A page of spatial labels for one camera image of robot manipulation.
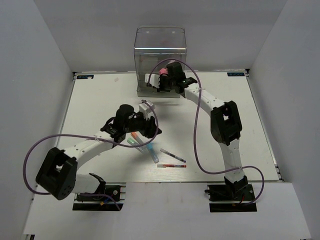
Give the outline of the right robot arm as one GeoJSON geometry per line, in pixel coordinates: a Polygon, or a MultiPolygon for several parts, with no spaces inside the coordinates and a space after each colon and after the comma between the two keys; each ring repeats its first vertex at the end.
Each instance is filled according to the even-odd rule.
{"type": "Polygon", "coordinates": [[[151,77],[149,83],[159,92],[175,91],[197,105],[196,111],[205,111],[210,117],[210,132],[219,144],[225,170],[225,185],[221,196],[236,200],[244,193],[248,179],[242,168],[240,155],[240,136],[243,129],[237,104],[223,101],[205,90],[199,77],[186,77],[178,61],[169,63],[151,77]]]}

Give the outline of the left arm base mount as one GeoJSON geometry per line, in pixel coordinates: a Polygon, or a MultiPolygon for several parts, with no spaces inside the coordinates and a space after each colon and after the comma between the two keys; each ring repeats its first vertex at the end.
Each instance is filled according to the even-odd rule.
{"type": "Polygon", "coordinates": [[[119,212],[125,203],[126,184],[109,183],[102,193],[77,193],[73,211],[119,212]]]}

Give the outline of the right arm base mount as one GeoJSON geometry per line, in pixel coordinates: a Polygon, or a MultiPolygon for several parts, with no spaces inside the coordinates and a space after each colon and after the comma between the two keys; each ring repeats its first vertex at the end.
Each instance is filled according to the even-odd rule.
{"type": "Polygon", "coordinates": [[[209,210],[211,213],[250,213],[257,212],[255,193],[253,186],[249,184],[239,193],[232,195],[228,186],[224,184],[208,185],[204,193],[209,198],[209,210]]]}

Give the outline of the clear acrylic drawer organizer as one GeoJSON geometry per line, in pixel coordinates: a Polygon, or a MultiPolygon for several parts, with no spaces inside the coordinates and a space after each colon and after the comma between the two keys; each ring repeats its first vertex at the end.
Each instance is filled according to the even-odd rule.
{"type": "Polygon", "coordinates": [[[179,98],[174,90],[158,92],[148,86],[149,74],[159,75],[170,59],[186,61],[185,29],[180,26],[140,26],[134,41],[134,63],[137,78],[137,96],[143,98],[179,98]]]}

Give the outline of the red pen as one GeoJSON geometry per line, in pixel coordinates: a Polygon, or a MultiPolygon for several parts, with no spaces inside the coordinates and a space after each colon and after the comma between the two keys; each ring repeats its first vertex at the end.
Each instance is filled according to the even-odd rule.
{"type": "Polygon", "coordinates": [[[157,168],[186,168],[185,164],[157,164],[157,168]]]}

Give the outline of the purple pen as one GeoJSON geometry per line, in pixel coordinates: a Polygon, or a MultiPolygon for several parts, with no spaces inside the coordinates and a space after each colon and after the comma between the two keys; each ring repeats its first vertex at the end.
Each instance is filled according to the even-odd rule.
{"type": "Polygon", "coordinates": [[[181,157],[179,157],[179,156],[177,156],[177,155],[175,155],[175,154],[173,154],[173,153],[171,153],[171,152],[169,152],[169,151],[167,151],[167,150],[165,150],[163,148],[160,148],[160,151],[162,153],[164,153],[164,154],[166,154],[166,155],[168,155],[168,156],[180,161],[180,162],[186,163],[186,160],[184,160],[183,158],[181,158],[181,157]]]}

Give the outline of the pink capped red stapler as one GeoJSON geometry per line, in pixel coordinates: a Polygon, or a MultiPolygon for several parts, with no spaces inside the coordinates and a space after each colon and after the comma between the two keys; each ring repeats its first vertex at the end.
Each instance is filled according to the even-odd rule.
{"type": "Polygon", "coordinates": [[[159,75],[168,75],[168,70],[166,68],[161,68],[158,73],[159,75]]]}

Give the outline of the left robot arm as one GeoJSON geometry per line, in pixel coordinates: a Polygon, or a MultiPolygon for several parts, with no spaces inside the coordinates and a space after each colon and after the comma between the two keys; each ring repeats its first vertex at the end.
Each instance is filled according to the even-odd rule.
{"type": "Polygon", "coordinates": [[[138,111],[122,104],[93,136],[81,136],[82,142],[65,149],[50,149],[36,175],[36,183],[57,200],[71,193],[96,200],[105,197],[106,181],[94,173],[79,174],[78,170],[101,153],[123,146],[126,135],[133,132],[140,132],[150,140],[161,134],[153,103],[143,101],[138,111]]]}

